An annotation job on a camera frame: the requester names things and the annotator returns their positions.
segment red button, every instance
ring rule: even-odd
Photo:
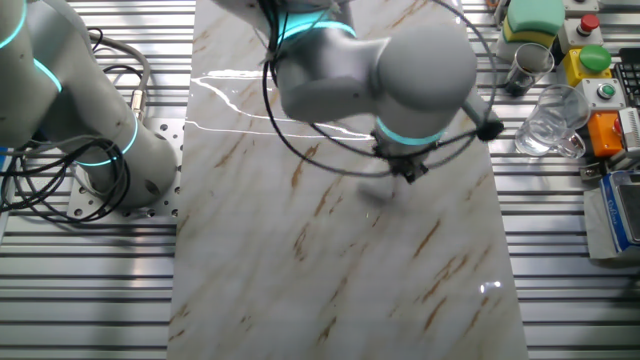
[[[580,27],[585,32],[592,32],[600,26],[600,20],[595,15],[585,15],[580,21]]]
[[[620,124],[620,118],[617,118],[613,123],[613,132],[622,136],[622,125]]]

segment orange box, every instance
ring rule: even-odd
[[[596,157],[611,157],[622,150],[622,139],[614,131],[617,111],[601,111],[594,113],[589,120],[589,136]]]

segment yellow sponge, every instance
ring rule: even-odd
[[[504,19],[502,33],[504,34],[504,39],[507,42],[534,42],[546,47],[551,47],[551,45],[553,45],[553,40],[556,38],[555,35],[549,35],[537,31],[521,31],[514,33],[511,30],[508,18]]]

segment blue box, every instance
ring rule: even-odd
[[[616,171],[600,180],[600,190],[607,210],[609,228],[618,254],[640,250],[638,229],[638,194],[640,172]]]

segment green button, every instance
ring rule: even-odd
[[[613,96],[613,95],[616,94],[616,88],[614,88],[613,86],[607,84],[607,85],[602,87],[602,92],[607,94],[607,95]]]
[[[587,70],[599,73],[611,66],[611,54],[599,45],[587,45],[580,51],[580,62]]]

